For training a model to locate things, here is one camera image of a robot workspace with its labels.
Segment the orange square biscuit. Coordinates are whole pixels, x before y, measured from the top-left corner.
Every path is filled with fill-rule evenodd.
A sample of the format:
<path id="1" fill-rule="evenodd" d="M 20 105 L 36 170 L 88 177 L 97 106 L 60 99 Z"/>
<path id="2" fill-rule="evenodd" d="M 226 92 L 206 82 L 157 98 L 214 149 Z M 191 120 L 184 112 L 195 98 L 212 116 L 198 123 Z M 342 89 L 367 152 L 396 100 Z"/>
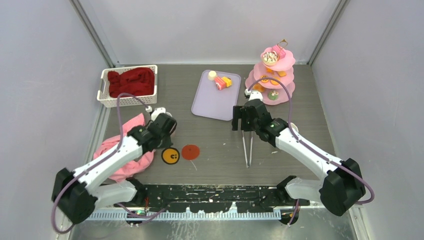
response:
<path id="1" fill-rule="evenodd" d="M 277 71 L 279 77 L 285 77 L 287 75 L 286 71 Z"/>

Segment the pink square cake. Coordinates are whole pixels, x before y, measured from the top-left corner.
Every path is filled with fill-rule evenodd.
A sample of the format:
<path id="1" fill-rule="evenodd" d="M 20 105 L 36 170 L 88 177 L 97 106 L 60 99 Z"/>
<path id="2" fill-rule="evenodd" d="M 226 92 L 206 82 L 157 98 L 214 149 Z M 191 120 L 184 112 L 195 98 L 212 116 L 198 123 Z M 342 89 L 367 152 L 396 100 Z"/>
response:
<path id="1" fill-rule="evenodd" d="M 286 56 L 285 49 L 281 47 L 279 44 L 274 45 L 271 49 L 273 52 L 275 52 L 278 55 L 279 59 L 282 59 Z"/>

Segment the round orange lattice cookie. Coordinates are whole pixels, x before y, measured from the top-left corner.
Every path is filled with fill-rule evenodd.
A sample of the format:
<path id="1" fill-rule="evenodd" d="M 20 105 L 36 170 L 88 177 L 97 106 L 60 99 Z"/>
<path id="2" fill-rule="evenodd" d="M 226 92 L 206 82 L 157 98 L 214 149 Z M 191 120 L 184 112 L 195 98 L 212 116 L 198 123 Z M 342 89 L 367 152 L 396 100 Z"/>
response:
<path id="1" fill-rule="evenodd" d="M 261 82 L 262 83 L 267 83 L 269 81 L 269 79 L 268 79 L 268 77 L 266 76 L 266 75 L 263 75 L 262 77 L 261 77 Z"/>

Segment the sprinkled donut cake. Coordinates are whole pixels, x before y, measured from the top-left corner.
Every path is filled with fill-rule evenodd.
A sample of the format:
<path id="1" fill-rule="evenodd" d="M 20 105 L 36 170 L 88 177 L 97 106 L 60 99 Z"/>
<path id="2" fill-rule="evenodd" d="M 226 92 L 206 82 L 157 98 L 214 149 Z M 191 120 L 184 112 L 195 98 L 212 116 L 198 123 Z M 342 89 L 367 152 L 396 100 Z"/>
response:
<path id="1" fill-rule="evenodd" d="M 261 55 L 261 61 L 266 66 L 274 66 L 280 60 L 280 55 L 275 51 L 266 51 Z"/>

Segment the orange round bun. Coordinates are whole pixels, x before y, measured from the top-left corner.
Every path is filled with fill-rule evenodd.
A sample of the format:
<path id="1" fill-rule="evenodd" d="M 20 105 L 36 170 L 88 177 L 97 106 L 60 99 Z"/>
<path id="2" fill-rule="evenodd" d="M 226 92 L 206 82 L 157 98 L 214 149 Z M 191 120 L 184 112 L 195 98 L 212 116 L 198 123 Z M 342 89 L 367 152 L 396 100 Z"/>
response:
<path id="1" fill-rule="evenodd" d="M 265 92 L 266 91 L 266 89 L 261 85 L 261 84 L 259 84 L 259 83 L 256 83 L 253 87 L 252 87 L 252 90 L 254 90 L 254 91 L 258 91 L 258 92 L 260 92 L 260 93 L 263 93 L 263 92 Z"/>

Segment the green round cake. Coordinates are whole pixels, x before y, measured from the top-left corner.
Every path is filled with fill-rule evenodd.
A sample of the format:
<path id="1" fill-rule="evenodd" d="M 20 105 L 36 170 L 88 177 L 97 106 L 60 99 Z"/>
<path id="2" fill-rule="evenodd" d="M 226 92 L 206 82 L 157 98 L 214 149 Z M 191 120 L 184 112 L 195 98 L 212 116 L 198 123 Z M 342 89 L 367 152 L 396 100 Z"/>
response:
<path id="1" fill-rule="evenodd" d="M 279 92 L 276 90 L 269 91 L 267 97 L 270 101 L 276 101 L 279 98 Z"/>

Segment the orange fish-shaped pastry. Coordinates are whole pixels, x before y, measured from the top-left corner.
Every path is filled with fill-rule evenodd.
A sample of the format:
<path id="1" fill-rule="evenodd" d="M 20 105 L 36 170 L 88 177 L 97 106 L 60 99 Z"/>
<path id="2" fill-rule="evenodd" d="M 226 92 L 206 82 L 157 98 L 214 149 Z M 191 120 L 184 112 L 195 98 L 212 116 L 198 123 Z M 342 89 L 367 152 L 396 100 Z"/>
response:
<path id="1" fill-rule="evenodd" d="M 273 73 L 274 73 L 274 70 L 272 70 L 272 69 L 270 69 L 270 68 L 268 68 L 268 67 L 267 67 L 267 68 L 266 68 L 266 72 L 267 72 L 267 73 L 270 73 L 270 74 L 273 74 Z"/>

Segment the yellow pink layered cake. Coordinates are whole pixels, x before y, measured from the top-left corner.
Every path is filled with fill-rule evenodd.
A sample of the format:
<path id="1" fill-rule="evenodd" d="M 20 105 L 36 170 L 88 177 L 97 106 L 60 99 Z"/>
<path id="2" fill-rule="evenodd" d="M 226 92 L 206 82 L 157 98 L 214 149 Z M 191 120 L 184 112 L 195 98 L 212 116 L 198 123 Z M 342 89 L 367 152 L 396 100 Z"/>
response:
<path id="1" fill-rule="evenodd" d="M 229 77 L 216 77 L 214 79 L 215 85 L 217 87 L 218 90 L 223 90 L 225 88 L 229 88 L 230 86 L 232 86 L 232 80 Z"/>

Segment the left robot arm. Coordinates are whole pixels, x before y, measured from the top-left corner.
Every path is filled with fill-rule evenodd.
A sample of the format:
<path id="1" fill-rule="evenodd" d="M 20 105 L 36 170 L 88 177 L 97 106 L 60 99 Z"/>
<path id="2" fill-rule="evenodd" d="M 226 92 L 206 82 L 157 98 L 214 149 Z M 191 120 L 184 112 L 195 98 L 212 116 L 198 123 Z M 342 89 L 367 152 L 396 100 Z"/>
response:
<path id="1" fill-rule="evenodd" d="M 74 225 L 84 222 L 96 209 L 122 202 L 141 206 L 146 193 L 141 183 L 124 180 L 103 185 L 118 169 L 147 152 L 172 146 L 171 135 L 177 121 L 167 112 L 157 109 L 147 125 L 137 125 L 121 135 L 118 144 L 95 160 L 73 171 L 61 169 L 55 176 L 52 216 L 56 208 Z"/>

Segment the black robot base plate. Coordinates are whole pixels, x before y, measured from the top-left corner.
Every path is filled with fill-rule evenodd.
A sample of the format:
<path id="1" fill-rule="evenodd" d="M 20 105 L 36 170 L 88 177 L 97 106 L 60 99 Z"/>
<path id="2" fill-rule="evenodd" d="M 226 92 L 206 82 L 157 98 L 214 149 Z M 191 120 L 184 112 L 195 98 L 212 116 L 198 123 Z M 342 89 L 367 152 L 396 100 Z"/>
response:
<path id="1" fill-rule="evenodd" d="M 277 207 L 293 208 L 296 201 L 276 186 L 268 185 L 164 185 L 147 184 L 127 208 L 152 212 L 225 213 L 235 206 L 238 213 L 270 213 Z"/>

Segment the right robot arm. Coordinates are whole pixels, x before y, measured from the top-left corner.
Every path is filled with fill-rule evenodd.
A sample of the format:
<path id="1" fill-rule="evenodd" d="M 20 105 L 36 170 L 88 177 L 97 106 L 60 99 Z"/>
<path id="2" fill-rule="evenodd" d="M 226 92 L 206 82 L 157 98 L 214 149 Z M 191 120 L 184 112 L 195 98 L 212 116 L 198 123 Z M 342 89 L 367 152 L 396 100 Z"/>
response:
<path id="1" fill-rule="evenodd" d="M 320 149 L 281 118 L 273 118 L 259 99 L 232 108 L 232 130 L 254 132 L 262 141 L 282 150 L 312 171 L 316 180 L 291 175 L 281 181 L 277 198 L 283 205 L 302 199 L 320 202 L 335 216 L 342 216 L 366 194 L 359 164 L 342 160 Z"/>

